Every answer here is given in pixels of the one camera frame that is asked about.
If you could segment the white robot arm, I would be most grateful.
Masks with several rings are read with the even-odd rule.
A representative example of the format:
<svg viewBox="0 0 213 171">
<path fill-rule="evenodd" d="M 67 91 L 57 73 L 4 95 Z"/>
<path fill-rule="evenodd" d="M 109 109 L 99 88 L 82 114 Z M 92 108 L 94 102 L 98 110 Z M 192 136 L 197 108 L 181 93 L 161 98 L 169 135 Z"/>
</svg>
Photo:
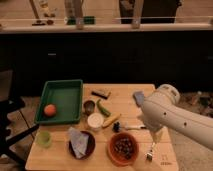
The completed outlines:
<svg viewBox="0 0 213 171">
<path fill-rule="evenodd" d="M 179 100 L 174 86 L 160 85 L 140 106 L 144 125 L 152 132 L 167 126 L 213 150 L 213 119 L 178 107 Z"/>
</svg>

